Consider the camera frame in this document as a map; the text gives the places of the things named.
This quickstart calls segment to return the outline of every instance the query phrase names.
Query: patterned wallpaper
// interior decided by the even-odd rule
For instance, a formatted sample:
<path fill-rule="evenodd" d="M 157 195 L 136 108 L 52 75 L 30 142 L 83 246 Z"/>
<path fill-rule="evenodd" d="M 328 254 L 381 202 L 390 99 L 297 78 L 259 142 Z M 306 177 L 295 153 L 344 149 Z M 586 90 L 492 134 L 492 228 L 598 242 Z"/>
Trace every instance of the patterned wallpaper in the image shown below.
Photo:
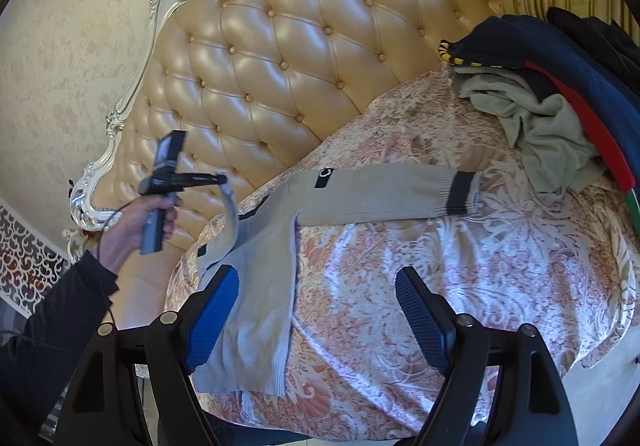
<path fill-rule="evenodd" d="M 68 266 L 0 204 L 0 299 L 29 317 Z"/>
<path fill-rule="evenodd" d="M 149 0 L 11 0 L 0 16 L 0 191 L 63 248 L 68 179 L 106 147 L 105 116 L 145 44 Z"/>

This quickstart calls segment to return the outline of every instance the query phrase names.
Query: screw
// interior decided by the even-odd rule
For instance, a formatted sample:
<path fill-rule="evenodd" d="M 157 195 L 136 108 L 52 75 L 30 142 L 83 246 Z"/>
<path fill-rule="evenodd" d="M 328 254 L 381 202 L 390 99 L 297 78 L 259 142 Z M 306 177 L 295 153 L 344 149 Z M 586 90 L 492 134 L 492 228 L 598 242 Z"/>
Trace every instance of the screw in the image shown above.
<path fill-rule="evenodd" d="M 521 328 L 522 328 L 522 333 L 525 336 L 529 336 L 529 338 L 533 338 L 536 336 L 536 334 L 538 334 L 537 329 L 529 323 L 525 323 Z"/>
<path fill-rule="evenodd" d="M 98 327 L 98 334 L 100 334 L 100 336 L 108 336 L 109 334 L 111 334 L 112 330 L 113 325 L 111 325 L 110 323 L 103 323 Z"/>
<path fill-rule="evenodd" d="M 163 312 L 160 316 L 160 323 L 170 325 L 178 319 L 178 313 L 174 311 Z"/>
<path fill-rule="evenodd" d="M 474 324 L 474 319 L 471 314 L 466 313 L 458 314 L 456 321 L 463 327 L 471 327 Z"/>

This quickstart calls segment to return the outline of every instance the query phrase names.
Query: red stripe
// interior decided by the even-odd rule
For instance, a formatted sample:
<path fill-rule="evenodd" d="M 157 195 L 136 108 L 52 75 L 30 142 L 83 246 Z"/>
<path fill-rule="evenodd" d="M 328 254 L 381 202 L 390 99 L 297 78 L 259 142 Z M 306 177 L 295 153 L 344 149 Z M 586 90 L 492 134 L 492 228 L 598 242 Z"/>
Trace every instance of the red stripe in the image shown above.
<path fill-rule="evenodd" d="M 584 131 L 600 151 L 600 155 L 607 163 L 607 166 L 609 166 L 620 189 L 624 193 L 632 190 L 636 186 L 636 178 L 626 162 L 625 155 L 622 153 L 622 150 L 620 150 L 609 129 L 600 121 L 600 118 L 596 116 L 595 112 L 584 100 L 584 97 L 535 63 L 527 61 L 525 66 L 529 69 L 542 72 L 554 83 L 558 91 L 566 97 L 566 100 L 574 108 L 575 113 L 578 114 Z"/>

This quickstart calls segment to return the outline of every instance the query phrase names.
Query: tufted leather backrest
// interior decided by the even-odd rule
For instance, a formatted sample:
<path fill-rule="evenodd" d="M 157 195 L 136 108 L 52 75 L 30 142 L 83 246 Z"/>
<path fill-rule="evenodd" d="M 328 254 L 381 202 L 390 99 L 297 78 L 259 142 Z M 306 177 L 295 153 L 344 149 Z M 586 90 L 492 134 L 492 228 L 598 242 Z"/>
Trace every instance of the tufted leather backrest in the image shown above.
<path fill-rule="evenodd" d="M 188 131 L 181 171 L 223 171 L 239 200 L 295 164 L 378 95 L 434 68 L 502 0 L 188 0 L 162 28 L 94 203 L 135 195 L 159 138 Z M 172 242 L 222 212 L 192 188 Z"/>

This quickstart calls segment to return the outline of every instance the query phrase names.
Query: blue gripper pad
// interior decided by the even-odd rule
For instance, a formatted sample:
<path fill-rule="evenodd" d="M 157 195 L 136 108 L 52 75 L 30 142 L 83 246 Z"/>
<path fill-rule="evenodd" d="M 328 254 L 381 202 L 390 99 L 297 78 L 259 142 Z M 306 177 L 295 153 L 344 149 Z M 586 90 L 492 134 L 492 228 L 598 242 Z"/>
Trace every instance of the blue gripper pad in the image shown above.
<path fill-rule="evenodd" d="M 455 327 L 413 267 L 398 271 L 396 298 L 427 363 L 446 376 L 451 366 L 449 352 L 455 341 Z M 431 307 L 424 298 L 429 298 Z"/>
<path fill-rule="evenodd" d="M 188 373 L 209 359 L 211 351 L 225 326 L 240 289 L 238 272 L 232 267 L 213 293 L 189 332 L 187 353 L 184 359 Z"/>

